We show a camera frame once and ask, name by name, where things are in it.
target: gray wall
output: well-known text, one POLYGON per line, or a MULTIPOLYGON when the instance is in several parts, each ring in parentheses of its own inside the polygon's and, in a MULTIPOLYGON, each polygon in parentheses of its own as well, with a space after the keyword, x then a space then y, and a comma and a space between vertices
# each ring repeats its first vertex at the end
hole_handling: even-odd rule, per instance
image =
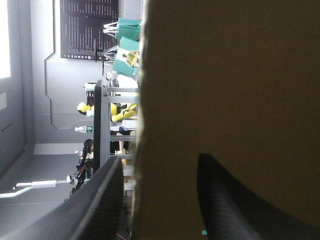
MULTIPOLYGON (((100 62, 60 58, 59 4, 59 0, 31 0, 36 144, 92 138, 74 131, 75 126, 93 124, 93 119, 77 112, 77 105, 86 101, 84 83, 103 77, 100 62)), ((120 0, 119 5, 121 17, 141 17, 142 0, 120 0)))

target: plastic bottle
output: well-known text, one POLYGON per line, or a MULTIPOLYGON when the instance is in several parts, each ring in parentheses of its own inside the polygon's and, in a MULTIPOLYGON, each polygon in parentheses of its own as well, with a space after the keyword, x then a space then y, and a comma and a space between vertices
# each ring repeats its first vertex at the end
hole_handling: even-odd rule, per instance
POLYGON ((93 133, 94 126, 79 126, 79 127, 75 127, 74 130, 80 133, 93 133))

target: shelving unit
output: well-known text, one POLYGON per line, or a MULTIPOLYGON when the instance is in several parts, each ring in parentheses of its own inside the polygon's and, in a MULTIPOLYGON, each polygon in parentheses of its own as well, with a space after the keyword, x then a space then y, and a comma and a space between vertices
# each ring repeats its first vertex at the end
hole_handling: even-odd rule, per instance
MULTIPOLYGON (((94 164, 95 172, 110 157, 110 142, 135 142, 135 135, 110 135, 111 130, 111 103, 139 104, 139 96, 117 96, 115 93, 139 93, 138 88, 113 87, 108 80, 99 80, 94 89, 94 164)), ((119 155, 122 159, 133 159, 134 154, 119 155)), ((123 176, 132 176, 133 166, 123 167, 123 176)), ((133 190, 132 182, 124 184, 124 190, 133 190)))

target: person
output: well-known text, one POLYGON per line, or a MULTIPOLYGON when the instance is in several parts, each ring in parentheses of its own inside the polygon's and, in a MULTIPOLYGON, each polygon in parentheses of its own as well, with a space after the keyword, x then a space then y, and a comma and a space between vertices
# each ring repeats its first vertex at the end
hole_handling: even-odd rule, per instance
MULTIPOLYGON (((131 130, 119 129, 119 131, 110 131, 110 135, 122 136, 130 135, 131 130)), ((110 142, 110 153, 116 154, 116 151, 122 152, 122 154, 127 154, 129 150, 129 141, 111 141, 110 142)))

